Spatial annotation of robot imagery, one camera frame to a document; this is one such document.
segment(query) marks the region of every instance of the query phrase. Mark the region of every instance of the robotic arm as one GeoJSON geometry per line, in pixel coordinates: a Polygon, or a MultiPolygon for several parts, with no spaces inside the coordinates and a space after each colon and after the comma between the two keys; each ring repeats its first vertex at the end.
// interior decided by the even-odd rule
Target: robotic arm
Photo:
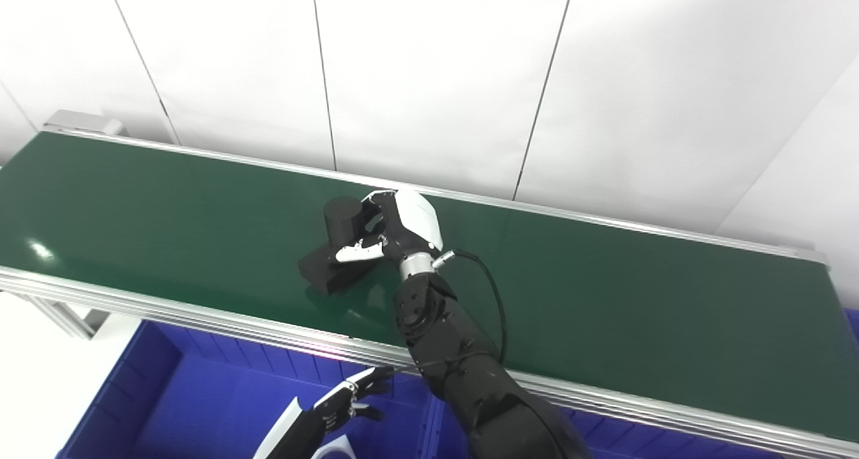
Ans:
{"type": "Polygon", "coordinates": [[[389,391],[385,380],[392,375],[392,367],[367,368],[338,383],[310,410],[302,410],[298,398],[293,399],[271,426],[254,459],[310,459],[325,435],[349,419],[381,420],[381,410],[356,401],[389,391]]]}
{"type": "Polygon", "coordinates": [[[329,242],[304,257],[301,275],[325,293],[348,287],[380,258],[398,266],[397,328],[430,391],[447,402],[476,459],[591,459],[559,410],[504,370],[499,352],[436,272],[442,233],[418,193],[384,190],[325,206],[329,242]]]}

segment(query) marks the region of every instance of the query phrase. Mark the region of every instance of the blue plastic bin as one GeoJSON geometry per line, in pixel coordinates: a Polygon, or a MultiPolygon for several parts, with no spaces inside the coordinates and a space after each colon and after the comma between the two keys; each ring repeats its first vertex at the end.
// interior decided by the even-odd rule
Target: blue plastic bin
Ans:
{"type": "MultiPolygon", "coordinates": [[[[859,330],[859,313],[849,314],[859,330]]],[[[246,459],[293,397],[309,407],[361,365],[144,321],[58,454],[59,459],[246,459]]],[[[467,459],[446,404],[416,376],[365,401],[382,422],[354,419],[358,459],[467,459]]],[[[675,431],[562,411],[596,459],[776,459],[675,431]]]]}

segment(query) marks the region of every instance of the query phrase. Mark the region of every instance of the robot forearm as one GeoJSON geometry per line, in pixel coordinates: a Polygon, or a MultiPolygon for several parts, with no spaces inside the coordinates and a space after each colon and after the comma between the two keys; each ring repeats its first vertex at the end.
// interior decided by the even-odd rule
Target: robot forearm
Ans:
{"type": "Polygon", "coordinates": [[[492,341],[429,270],[396,296],[398,328],[432,393],[447,402],[476,459],[589,459],[558,408],[531,395],[499,363],[492,341]]]}

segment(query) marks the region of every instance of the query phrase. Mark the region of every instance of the black cable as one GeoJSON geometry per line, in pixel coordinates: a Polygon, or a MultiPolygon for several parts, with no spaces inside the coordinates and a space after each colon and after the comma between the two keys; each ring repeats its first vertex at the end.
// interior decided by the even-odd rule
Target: black cable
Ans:
{"type": "Polygon", "coordinates": [[[462,256],[467,260],[474,261],[481,267],[486,278],[489,281],[489,284],[492,286],[492,294],[495,295],[495,303],[498,306],[498,321],[501,324],[501,357],[498,359],[498,362],[504,364],[504,357],[507,355],[507,314],[504,313],[504,303],[501,301],[501,294],[498,291],[498,285],[495,283],[495,279],[492,278],[492,273],[486,267],[486,264],[481,261],[481,258],[476,256],[476,254],[471,254],[467,251],[463,251],[462,249],[454,249],[454,256],[462,256]]]}

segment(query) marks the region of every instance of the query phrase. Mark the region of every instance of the black cylinder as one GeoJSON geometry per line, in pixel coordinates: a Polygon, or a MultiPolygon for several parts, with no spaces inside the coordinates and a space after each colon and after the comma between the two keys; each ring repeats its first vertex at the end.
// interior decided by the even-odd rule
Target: black cylinder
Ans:
{"type": "Polygon", "coordinates": [[[363,236],[361,201],[353,197],[331,199],[325,204],[325,228],[332,248],[343,248],[363,236]]]}

